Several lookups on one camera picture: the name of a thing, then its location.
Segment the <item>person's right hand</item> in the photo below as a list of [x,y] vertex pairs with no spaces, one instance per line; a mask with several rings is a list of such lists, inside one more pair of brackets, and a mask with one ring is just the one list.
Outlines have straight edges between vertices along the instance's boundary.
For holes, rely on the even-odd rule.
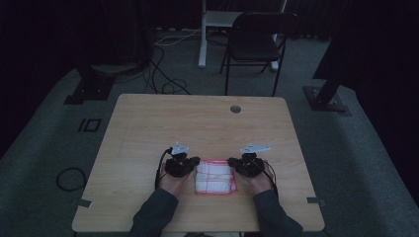
[[244,180],[250,186],[254,195],[260,194],[265,191],[272,190],[274,175],[270,170],[270,165],[264,161],[265,171],[254,178],[244,177]]

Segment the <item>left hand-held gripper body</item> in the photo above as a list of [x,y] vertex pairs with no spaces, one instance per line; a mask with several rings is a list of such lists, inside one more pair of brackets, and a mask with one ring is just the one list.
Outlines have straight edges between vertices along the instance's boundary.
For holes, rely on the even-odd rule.
[[170,151],[171,159],[166,161],[165,171],[175,178],[182,178],[192,172],[191,161],[187,152],[189,148],[176,142]]

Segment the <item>black stand with slanted post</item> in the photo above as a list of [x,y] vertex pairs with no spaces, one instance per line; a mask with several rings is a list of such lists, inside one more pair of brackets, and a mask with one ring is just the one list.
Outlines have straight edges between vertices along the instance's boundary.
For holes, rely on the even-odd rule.
[[337,94],[339,86],[338,82],[327,80],[322,87],[304,86],[303,92],[313,111],[344,114],[349,109]]

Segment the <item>person's left hand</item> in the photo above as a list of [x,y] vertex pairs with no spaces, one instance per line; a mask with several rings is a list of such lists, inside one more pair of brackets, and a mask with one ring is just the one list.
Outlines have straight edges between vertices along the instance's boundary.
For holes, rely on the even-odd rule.
[[181,178],[173,177],[165,171],[165,166],[166,164],[163,163],[158,178],[158,188],[168,192],[176,198],[181,192],[185,182],[189,179],[190,175],[186,175]]

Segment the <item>black folding chair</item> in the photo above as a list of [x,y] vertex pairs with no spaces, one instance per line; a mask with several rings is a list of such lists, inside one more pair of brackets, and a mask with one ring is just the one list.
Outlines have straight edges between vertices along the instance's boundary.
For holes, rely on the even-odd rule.
[[276,95],[287,40],[298,25],[295,13],[245,12],[233,22],[219,72],[226,69],[224,95],[228,94],[229,73],[233,66],[262,66],[261,73],[278,63],[272,97]]

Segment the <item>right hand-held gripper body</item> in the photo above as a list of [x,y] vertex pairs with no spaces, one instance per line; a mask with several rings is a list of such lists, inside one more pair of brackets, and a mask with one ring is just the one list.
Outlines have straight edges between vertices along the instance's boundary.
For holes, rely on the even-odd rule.
[[271,149],[270,145],[260,145],[249,143],[242,148],[242,153],[237,166],[237,172],[247,178],[255,178],[265,171],[264,161],[257,156],[258,152],[268,151]]

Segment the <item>grey round stand base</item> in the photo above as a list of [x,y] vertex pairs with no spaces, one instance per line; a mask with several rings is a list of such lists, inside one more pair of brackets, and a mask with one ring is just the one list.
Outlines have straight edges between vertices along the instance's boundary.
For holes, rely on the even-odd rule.
[[129,63],[123,65],[101,64],[93,65],[92,68],[98,73],[111,76],[130,75],[143,71],[143,66],[138,65],[136,63]]

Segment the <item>dark curtain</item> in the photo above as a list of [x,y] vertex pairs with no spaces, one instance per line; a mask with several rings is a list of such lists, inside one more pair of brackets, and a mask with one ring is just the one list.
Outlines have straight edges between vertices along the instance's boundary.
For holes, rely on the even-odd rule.
[[419,205],[419,0],[352,0],[314,77],[356,92]]

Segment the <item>white desk frame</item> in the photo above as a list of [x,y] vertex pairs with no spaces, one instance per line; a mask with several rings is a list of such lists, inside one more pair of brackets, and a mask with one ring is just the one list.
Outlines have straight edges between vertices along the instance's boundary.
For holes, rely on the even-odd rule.
[[205,68],[207,65],[207,27],[230,28],[234,20],[240,15],[240,12],[229,11],[209,11],[207,9],[207,0],[202,0],[201,13],[201,45],[198,66]]

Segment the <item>black stand base plate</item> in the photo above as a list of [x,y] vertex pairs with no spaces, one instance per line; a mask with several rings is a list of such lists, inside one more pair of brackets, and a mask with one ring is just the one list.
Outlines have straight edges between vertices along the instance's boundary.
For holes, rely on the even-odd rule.
[[85,101],[107,101],[116,78],[96,71],[90,65],[77,67],[81,79],[72,95],[66,97],[65,105],[82,105]]

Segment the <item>white cloth with pink edge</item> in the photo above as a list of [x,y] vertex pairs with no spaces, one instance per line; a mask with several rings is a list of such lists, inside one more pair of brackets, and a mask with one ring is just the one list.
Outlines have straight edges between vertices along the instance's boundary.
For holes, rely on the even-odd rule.
[[226,160],[203,160],[197,166],[197,195],[231,195],[237,191],[233,169]]

